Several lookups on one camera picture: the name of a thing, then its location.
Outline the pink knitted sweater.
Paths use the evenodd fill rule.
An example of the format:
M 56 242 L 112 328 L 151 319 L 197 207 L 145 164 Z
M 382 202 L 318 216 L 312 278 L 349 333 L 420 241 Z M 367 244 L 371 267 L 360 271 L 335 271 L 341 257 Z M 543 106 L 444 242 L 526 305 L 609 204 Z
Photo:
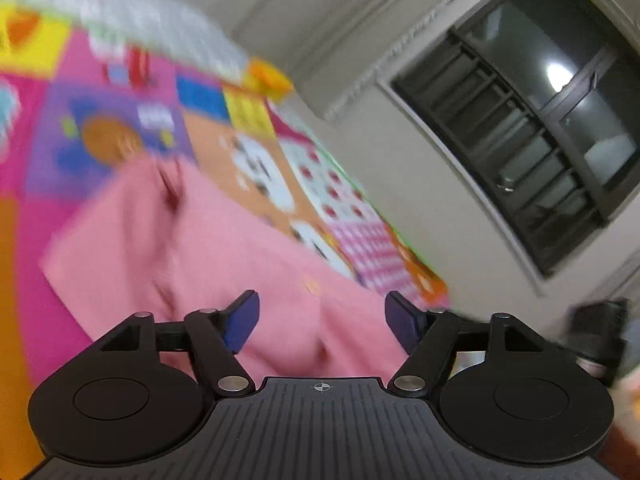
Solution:
M 405 361 L 380 295 L 253 216 L 182 157 L 119 168 L 54 234 L 41 267 L 94 339 L 138 311 L 180 321 L 254 290 L 259 320 L 239 361 L 255 380 L 388 379 Z

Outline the colourful cartoon play mat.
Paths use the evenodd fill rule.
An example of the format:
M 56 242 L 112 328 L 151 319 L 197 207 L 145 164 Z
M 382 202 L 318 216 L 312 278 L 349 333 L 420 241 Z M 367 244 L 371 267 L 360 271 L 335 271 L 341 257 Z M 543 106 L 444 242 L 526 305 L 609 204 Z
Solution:
M 137 216 L 147 263 L 105 256 L 58 262 L 52 237 L 82 203 L 139 155 L 184 157 L 215 187 L 196 222 L 232 220 L 220 253 L 247 259 L 267 242 L 296 293 L 289 344 L 329 280 L 346 304 L 397 290 L 420 308 L 443 306 L 446 284 L 389 226 L 302 128 L 262 93 L 178 64 L 140 44 L 1 3 L 1 474 L 18 479 L 42 459 L 27 422 L 35 385 L 131 312 L 181 320 L 186 285 L 204 271 L 160 277 L 160 231 Z

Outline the dark barred window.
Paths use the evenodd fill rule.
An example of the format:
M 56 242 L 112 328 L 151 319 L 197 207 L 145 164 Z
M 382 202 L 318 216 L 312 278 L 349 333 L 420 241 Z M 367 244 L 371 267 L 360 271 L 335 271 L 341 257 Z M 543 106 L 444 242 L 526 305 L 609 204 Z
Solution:
M 390 84 L 549 276 L 639 185 L 639 57 L 589 0 L 490 0 Z

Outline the yellow orange round container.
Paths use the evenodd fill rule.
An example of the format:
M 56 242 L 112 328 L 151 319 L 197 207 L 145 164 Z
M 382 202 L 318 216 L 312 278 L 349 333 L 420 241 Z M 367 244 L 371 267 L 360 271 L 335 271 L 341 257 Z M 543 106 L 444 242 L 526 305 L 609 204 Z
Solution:
M 244 70 L 243 86 L 276 103 L 283 101 L 295 90 L 285 73 L 262 58 L 250 58 Z

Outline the white quilted bed cover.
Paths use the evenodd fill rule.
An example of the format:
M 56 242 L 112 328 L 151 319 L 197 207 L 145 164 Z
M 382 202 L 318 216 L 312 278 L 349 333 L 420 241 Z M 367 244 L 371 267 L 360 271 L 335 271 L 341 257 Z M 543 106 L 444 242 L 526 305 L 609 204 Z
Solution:
M 179 0 L 15 0 L 93 32 L 140 44 L 239 84 L 248 54 L 204 12 Z

